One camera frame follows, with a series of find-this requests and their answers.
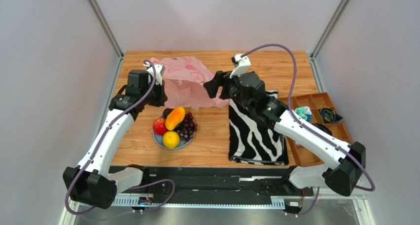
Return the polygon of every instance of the gray wall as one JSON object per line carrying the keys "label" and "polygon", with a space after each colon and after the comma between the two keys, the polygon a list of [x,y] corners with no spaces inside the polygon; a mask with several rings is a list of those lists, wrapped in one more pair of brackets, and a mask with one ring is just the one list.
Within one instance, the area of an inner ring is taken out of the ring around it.
{"label": "gray wall", "polygon": [[340,0],[98,0],[123,51],[312,51]]}
{"label": "gray wall", "polygon": [[86,0],[0,0],[0,224],[57,224],[117,58]]}
{"label": "gray wall", "polygon": [[377,224],[418,224],[420,3],[352,0],[318,65],[353,140],[367,147]]}

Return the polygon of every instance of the bunch of grapes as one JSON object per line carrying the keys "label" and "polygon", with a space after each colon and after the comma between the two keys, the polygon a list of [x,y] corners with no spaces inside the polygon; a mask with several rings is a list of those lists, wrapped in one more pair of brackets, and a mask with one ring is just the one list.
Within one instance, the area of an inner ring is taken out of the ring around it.
{"label": "bunch of grapes", "polygon": [[194,123],[194,117],[191,112],[185,115],[184,120],[179,124],[176,132],[182,140],[189,141],[194,137],[194,132],[197,131],[197,124]]}

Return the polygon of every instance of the wooden table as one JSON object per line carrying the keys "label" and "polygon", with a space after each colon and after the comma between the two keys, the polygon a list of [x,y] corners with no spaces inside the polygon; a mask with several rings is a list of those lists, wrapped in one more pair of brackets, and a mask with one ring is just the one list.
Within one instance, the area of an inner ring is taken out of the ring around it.
{"label": "wooden table", "polygon": [[[159,60],[165,57],[195,56],[207,68],[216,71],[231,71],[231,57],[243,51],[129,51],[121,69],[115,93],[127,84],[130,70],[144,69],[143,60],[152,57]],[[316,93],[314,76],[306,52],[294,52],[298,65],[298,75],[293,95]],[[287,52],[258,51],[249,55],[251,68],[265,82],[266,90],[277,89],[279,98],[288,95],[293,64]],[[112,165],[138,164],[144,166],[194,166],[194,167],[269,167],[231,162],[229,152],[228,106],[220,108],[200,108],[192,112],[198,123],[196,137],[179,150],[166,150],[158,146],[152,137],[152,123],[162,115],[164,108],[146,106],[133,126],[124,136],[115,153]],[[295,160],[288,147],[289,165]]]}

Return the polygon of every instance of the lemon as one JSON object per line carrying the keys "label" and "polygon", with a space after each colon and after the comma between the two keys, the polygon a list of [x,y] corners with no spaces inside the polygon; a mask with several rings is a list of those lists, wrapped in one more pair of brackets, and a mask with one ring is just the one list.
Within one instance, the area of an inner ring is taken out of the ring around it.
{"label": "lemon", "polygon": [[169,149],[174,149],[178,146],[181,139],[175,131],[168,131],[163,135],[163,145]]}

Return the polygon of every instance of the plastic bag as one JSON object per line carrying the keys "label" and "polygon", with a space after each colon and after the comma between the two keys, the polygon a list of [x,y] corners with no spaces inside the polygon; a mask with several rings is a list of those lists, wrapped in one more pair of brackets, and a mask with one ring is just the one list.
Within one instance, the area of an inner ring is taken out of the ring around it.
{"label": "plastic bag", "polygon": [[221,100],[220,93],[211,99],[203,84],[213,79],[214,74],[197,58],[193,56],[171,57],[158,60],[152,58],[153,63],[162,63],[165,66],[163,80],[165,81],[165,94],[168,97],[166,108],[192,107],[222,108],[229,100]]}

